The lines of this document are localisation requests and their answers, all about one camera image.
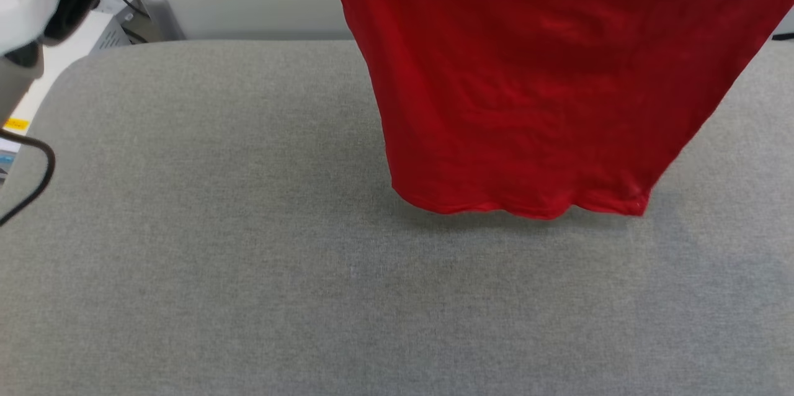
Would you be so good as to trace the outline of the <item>grey fabric sofa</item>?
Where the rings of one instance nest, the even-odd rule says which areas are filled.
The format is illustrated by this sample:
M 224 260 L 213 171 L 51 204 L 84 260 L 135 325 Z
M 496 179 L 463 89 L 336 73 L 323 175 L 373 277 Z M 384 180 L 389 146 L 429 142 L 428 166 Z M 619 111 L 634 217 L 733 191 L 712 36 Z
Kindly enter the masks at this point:
M 794 43 L 643 218 L 408 205 L 354 42 L 109 49 L 32 135 L 0 396 L 794 396 Z

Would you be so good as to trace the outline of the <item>grey vented box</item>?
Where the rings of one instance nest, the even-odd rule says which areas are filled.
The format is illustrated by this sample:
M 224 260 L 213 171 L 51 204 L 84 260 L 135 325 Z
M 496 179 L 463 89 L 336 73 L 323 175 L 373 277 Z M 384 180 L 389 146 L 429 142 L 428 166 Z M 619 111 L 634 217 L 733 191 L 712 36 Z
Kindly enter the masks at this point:
M 132 44 L 127 33 L 117 22 L 117 18 L 114 15 L 92 11 L 89 17 L 91 22 L 96 24 L 97 28 L 101 30 L 97 34 L 92 53 L 104 51 L 108 48 L 127 47 Z

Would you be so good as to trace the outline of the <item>red and white shirt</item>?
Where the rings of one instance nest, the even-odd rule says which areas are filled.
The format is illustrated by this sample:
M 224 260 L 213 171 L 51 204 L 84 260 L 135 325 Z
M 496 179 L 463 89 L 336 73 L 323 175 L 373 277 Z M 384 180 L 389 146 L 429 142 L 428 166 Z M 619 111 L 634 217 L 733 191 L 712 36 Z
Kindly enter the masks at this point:
M 794 0 L 341 0 L 391 185 L 439 214 L 641 216 Z

